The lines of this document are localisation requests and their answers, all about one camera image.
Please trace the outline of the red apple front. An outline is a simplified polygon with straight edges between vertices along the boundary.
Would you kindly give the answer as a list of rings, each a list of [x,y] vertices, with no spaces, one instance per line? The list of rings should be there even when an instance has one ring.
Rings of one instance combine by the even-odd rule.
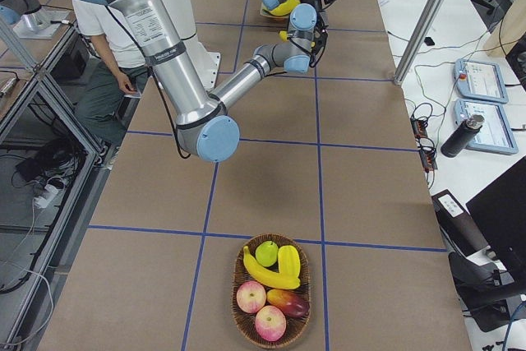
[[[286,331],[287,320],[285,315],[275,306],[264,306],[255,318],[256,333],[264,340],[275,342]]]

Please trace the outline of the yellow banana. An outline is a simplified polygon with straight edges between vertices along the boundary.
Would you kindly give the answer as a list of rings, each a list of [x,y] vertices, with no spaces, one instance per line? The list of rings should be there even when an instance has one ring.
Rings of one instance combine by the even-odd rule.
[[[274,10],[269,10],[264,4],[261,4],[261,12],[273,17],[286,17],[299,4],[299,0],[286,0],[285,2],[279,4]]]
[[[279,37],[282,41],[287,42],[290,39],[290,34],[288,33],[288,31],[281,30],[279,32]]]
[[[256,258],[251,254],[248,246],[242,248],[243,264],[248,274],[259,283],[274,289],[297,289],[301,285],[298,277],[281,274],[260,265]]]
[[[293,245],[284,245],[278,250],[278,269],[280,274],[299,277],[301,273],[301,260],[297,248]]]

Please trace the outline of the red apple left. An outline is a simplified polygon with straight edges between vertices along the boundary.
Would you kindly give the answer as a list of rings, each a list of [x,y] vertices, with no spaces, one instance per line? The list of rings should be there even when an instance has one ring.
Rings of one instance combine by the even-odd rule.
[[[259,312],[266,304],[266,291],[262,284],[255,280],[243,283],[236,292],[238,307],[245,313]]]

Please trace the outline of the teach pendant far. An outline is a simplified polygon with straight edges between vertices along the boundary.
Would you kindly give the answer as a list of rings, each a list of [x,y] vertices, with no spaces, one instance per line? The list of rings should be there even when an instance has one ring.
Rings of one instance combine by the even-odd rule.
[[[498,104],[509,101],[501,69],[496,63],[460,58],[454,64],[454,81],[464,98]]]

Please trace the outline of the grey square plate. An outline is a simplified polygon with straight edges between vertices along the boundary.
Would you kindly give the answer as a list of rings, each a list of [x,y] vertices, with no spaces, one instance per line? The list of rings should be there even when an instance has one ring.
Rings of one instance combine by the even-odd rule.
[[[260,15],[270,21],[286,21],[289,16],[288,13],[283,13],[278,8],[273,11],[269,11],[264,7],[264,5],[261,5],[260,7]]]

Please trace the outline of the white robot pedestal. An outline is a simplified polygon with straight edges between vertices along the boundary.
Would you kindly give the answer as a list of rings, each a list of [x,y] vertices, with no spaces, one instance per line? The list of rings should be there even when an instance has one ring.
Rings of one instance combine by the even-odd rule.
[[[215,87],[220,53],[209,52],[199,40],[191,0],[162,0],[171,21],[185,44],[191,63],[207,91]]]

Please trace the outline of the teach pendant near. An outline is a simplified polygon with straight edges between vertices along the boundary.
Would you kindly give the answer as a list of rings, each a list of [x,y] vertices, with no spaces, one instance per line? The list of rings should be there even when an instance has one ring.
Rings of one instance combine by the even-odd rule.
[[[473,115],[482,116],[484,123],[481,131],[467,144],[467,150],[503,155],[519,152],[502,104],[471,99],[455,101],[454,116],[457,125]]]

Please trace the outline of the small black box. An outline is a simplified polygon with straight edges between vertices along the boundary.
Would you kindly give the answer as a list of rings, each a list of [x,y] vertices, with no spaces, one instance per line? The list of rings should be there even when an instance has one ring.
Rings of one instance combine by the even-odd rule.
[[[433,39],[431,37],[426,37],[424,39],[424,43],[427,45],[427,46],[433,46],[435,44],[435,42],[433,41]]]

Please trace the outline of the red yellow mango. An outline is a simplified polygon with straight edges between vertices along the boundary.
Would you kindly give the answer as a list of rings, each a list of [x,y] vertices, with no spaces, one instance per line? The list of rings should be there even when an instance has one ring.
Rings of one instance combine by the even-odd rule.
[[[267,301],[287,317],[301,318],[310,311],[309,302],[289,290],[271,289],[267,292]]]

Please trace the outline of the brown wicker basket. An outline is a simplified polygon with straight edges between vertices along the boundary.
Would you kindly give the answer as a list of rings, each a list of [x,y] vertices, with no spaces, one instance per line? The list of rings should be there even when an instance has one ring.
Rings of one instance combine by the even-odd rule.
[[[237,328],[263,349],[294,342],[311,316],[309,265],[300,245],[277,233],[246,242],[234,265],[232,312]]]

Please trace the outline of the black water bottle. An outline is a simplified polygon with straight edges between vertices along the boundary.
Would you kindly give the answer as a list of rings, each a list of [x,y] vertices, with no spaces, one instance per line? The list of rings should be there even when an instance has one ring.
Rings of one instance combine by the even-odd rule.
[[[480,132],[484,122],[485,119],[480,114],[465,118],[442,144],[441,153],[448,158],[454,158]]]

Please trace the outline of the person in white shirt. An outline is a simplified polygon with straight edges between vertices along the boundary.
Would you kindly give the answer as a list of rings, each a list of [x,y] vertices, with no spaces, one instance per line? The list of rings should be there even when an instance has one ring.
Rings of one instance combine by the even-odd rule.
[[[100,61],[76,105],[75,115],[93,135],[120,145],[127,128],[116,118],[122,99],[142,91],[149,78],[145,59],[129,37],[124,15],[111,7],[72,0],[80,32]]]

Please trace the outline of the black monitor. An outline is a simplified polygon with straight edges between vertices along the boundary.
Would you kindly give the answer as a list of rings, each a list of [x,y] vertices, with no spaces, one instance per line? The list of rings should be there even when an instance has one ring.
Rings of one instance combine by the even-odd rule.
[[[525,267],[525,159],[467,203],[483,237],[510,271]]]

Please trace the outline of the red apple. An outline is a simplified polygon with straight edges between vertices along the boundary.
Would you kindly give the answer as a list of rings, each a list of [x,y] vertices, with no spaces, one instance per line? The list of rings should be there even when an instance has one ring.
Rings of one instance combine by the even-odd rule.
[[[245,313],[259,312],[266,304],[266,291],[262,284],[255,280],[243,283],[236,292],[238,307]]]
[[[285,315],[275,306],[264,306],[255,318],[256,333],[264,340],[275,342],[286,331],[287,320]]]

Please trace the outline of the aluminium frame post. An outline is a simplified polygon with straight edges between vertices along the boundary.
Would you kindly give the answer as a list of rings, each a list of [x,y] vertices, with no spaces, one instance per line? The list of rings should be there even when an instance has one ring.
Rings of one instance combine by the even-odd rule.
[[[393,82],[402,85],[408,70],[415,60],[432,22],[435,20],[442,3],[445,0],[427,0],[412,35],[406,45],[398,66],[396,67]]]

